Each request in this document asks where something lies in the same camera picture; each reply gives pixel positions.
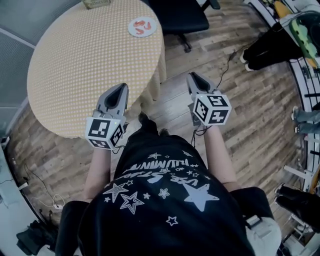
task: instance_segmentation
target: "floor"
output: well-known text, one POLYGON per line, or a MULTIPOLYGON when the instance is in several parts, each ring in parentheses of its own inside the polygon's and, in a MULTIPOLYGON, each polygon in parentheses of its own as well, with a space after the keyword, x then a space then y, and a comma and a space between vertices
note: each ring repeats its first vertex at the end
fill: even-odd
MULTIPOLYGON (((168 80, 162 84, 161 95, 154 106, 146 110, 159 129, 167 128, 171 134, 188 141, 194 127, 188 109, 191 99, 187 91, 187 73, 200 72, 218 84, 230 54, 254 42, 268 29, 256 12, 242 1, 219 2, 221 10, 209 7, 205 12, 210 28, 187 35, 193 46, 190 53, 184 53, 175 36, 165 37, 168 80)), ((246 72, 239 61, 240 52, 229 62, 229 70, 219 86, 233 108, 221 130, 240 184, 258 186, 266 192, 284 236, 290 230, 290 225, 284 226, 289 213, 275 205, 273 199, 274 189, 280 182, 297 183, 295 177, 283 171, 284 165, 295 167, 301 155, 299 145, 295 145, 299 138, 294 134, 290 118, 293 106, 300 105, 296 82, 287 63, 246 72)), ((138 121, 132 121, 119 145, 138 128, 138 121)), ((196 138, 196 148, 206 159, 202 137, 196 138)), ((12 131, 7 147, 18 182, 24 183, 24 177, 30 179, 23 192, 45 215, 52 210, 56 223, 61 212, 45 207, 36 199, 52 205, 44 185, 31 171, 43 180, 52 196, 60 194, 66 202, 77 200, 81 198, 92 152, 83 139, 63 138, 46 130, 30 107, 12 131)), ((112 154, 112 170, 115 170, 120 154, 121 150, 112 154)))

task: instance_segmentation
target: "white plate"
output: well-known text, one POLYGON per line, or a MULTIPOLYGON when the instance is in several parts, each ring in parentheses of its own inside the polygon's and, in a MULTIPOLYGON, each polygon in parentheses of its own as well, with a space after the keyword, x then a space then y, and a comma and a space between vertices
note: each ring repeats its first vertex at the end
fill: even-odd
POLYGON ((137 38, 145 38, 157 30, 157 23, 150 17, 138 17, 129 23, 128 31, 137 38))

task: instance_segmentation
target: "round table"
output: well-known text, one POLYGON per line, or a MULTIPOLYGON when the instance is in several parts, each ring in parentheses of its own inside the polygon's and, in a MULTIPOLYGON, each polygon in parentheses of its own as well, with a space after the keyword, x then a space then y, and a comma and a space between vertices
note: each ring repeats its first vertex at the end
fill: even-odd
POLYGON ((67 138, 85 136, 86 117, 98 99, 120 83, 129 87, 127 118, 158 97, 166 79, 162 29, 155 13, 140 0, 113 0, 86 9, 81 2, 44 33, 30 61, 27 93, 31 109, 49 131, 67 138), (128 32, 131 20, 151 17, 148 37, 128 32))

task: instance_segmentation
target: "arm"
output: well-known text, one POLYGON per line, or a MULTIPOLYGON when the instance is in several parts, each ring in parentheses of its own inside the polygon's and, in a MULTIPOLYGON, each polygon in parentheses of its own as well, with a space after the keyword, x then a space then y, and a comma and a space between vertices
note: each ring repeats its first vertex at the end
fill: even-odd
POLYGON ((85 199, 93 199, 110 182, 110 162, 110 150, 94 149, 84 185, 83 197, 85 199))
POLYGON ((211 126, 204 134, 209 172, 230 192, 240 189, 224 139, 218 126, 211 126))

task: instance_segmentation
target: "black chair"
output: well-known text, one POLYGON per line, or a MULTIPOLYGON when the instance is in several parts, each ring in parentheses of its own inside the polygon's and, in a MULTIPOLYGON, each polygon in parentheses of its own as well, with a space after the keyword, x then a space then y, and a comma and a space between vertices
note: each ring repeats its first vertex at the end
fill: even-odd
POLYGON ((197 0, 144 0, 155 12, 159 19, 164 35, 178 35, 185 45, 184 51, 189 53, 192 46, 184 34, 207 30, 209 22, 204 10, 209 5, 213 9, 220 9, 217 0, 206 0, 200 6, 197 0))

